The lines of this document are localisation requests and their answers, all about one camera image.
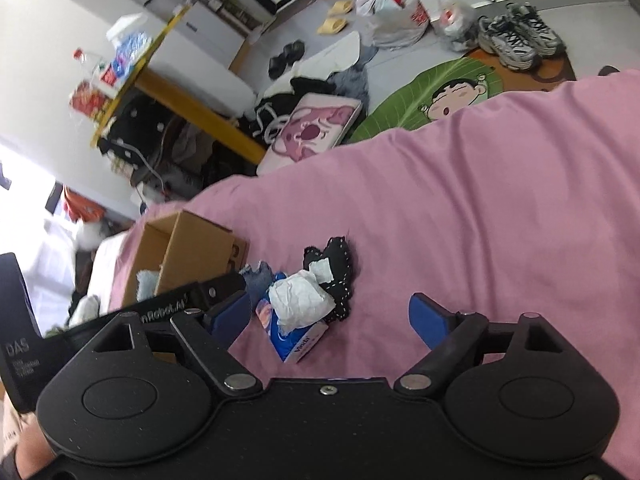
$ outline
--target cardboard box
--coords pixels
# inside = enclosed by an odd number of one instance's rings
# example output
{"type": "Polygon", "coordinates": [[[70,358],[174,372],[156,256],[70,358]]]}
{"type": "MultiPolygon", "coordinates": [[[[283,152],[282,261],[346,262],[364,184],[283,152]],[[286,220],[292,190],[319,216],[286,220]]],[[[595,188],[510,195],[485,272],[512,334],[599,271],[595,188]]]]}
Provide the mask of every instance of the cardboard box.
{"type": "Polygon", "coordinates": [[[220,225],[180,211],[144,225],[125,288],[123,306],[136,303],[137,273],[159,270],[156,294],[240,270],[248,244],[220,225]]]}

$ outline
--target blue gripper pad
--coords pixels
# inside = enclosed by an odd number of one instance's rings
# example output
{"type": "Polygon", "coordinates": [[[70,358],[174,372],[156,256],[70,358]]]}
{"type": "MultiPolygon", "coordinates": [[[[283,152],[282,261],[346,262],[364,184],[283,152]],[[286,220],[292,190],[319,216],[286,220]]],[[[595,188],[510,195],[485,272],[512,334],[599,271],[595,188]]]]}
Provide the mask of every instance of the blue gripper pad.
{"type": "Polygon", "coordinates": [[[252,311],[251,298],[244,293],[215,317],[210,334],[222,348],[227,350],[249,324],[252,311]]]}
{"type": "Polygon", "coordinates": [[[409,323],[420,339],[433,350],[456,327],[456,315],[416,292],[409,300],[409,323]]]}

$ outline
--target pink pillow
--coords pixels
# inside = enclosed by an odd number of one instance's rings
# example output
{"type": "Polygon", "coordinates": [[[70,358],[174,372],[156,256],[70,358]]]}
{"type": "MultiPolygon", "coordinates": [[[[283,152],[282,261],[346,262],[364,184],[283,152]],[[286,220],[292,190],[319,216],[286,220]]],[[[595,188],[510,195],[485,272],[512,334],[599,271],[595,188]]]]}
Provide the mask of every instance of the pink pillow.
{"type": "Polygon", "coordinates": [[[325,152],[340,143],[362,108],[357,99],[307,94],[258,165],[262,175],[325,152]]]}

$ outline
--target yellow slipper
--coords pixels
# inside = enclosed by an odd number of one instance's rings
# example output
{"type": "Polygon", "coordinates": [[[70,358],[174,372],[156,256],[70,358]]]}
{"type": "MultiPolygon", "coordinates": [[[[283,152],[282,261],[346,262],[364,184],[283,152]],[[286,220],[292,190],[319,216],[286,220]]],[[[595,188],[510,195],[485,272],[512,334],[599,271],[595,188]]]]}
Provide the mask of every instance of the yellow slipper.
{"type": "Polygon", "coordinates": [[[335,2],[334,6],[329,9],[329,16],[339,16],[340,14],[347,14],[353,9],[353,0],[340,0],[335,2]]]}
{"type": "Polygon", "coordinates": [[[344,18],[327,18],[324,23],[316,30],[318,34],[338,34],[347,26],[347,20],[344,18]]]}

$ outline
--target bed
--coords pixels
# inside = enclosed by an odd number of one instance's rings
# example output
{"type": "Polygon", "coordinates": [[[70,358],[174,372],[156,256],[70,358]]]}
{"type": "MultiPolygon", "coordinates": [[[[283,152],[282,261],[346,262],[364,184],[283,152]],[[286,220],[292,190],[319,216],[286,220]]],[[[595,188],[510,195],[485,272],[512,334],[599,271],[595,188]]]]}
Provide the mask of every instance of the bed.
{"type": "MultiPolygon", "coordinates": [[[[254,319],[231,353],[270,377],[390,381],[426,352],[417,291],[496,321],[543,314],[614,387],[622,418],[605,459],[640,478],[640,72],[507,92],[414,132],[390,130],[260,178],[235,176],[184,207],[250,241],[249,262],[296,272],[306,246],[345,235],[351,317],[296,365],[254,319]]],[[[142,221],[122,245],[122,304],[142,221]]]]}

